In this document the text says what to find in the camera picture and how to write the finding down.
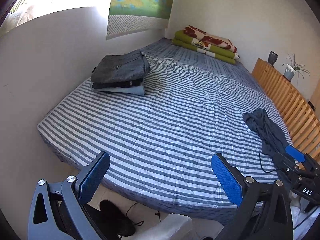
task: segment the geometric patterned border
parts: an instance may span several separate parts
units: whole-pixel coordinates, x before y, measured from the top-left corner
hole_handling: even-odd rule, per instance
[[[169,20],[137,16],[137,15],[109,15],[107,39],[148,29],[165,29]]]

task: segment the tiled floor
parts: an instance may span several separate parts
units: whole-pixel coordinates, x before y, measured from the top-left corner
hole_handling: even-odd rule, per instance
[[[73,175],[77,175],[78,171],[74,170]],[[99,203],[101,200],[108,199],[112,203],[114,203],[124,214],[126,214],[127,210],[135,203],[129,199],[126,199],[119,195],[118,193],[111,191],[103,186],[99,186],[96,193],[94,194],[91,202],[89,204],[99,209]],[[157,210],[153,210],[148,208],[142,204],[136,204],[134,207],[130,209],[128,212],[128,217],[134,222],[140,222],[144,220],[144,223],[140,227],[136,227],[137,232],[143,232],[153,226],[156,226],[159,223],[159,217],[155,215]],[[165,219],[168,214],[160,212],[161,220]],[[216,237],[218,233],[222,230],[223,226],[213,220],[205,220],[205,219],[192,219],[193,228],[194,228],[194,240],[199,240],[203,236],[211,236]],[[123,237],[123,240],[129,240],[131,237]]]

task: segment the mattress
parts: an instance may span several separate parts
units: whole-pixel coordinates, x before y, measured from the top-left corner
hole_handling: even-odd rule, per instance
[[[60,160],[82,169],[100,151],[111,164],[102,184],[150,208],[230,221],[230,203],[211,169],[219,152],[244,176],[273,183],[261,170],[261,140],[243,113],[261,107],[285,132],[272,101],[243,65],[172,46],[162,39],[141,50],[151,72],[145,96],[92,91],[90,80],[63,99],[37,129]],[[274,169],[261,155],[264,169]]]

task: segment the blanket stack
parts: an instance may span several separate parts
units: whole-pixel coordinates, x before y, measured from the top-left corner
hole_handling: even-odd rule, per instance
[[[144,95],[144,77],[150,65],[139,50],[125,55],[106,55],[91,75],[91,88],[102,92]]]
[[[175,33],[172,44],[231,64],[236,64],[236,59],[240,58],[237,48],[230,40],[208,34],[190,25]]]

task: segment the black vase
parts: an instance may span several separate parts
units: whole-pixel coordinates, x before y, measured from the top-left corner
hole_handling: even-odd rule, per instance
[[[271,51],[268,58],[269,64],[273,65],[274,63],[276,63],[277,59],[278,59],[278,55],[273,51]]]

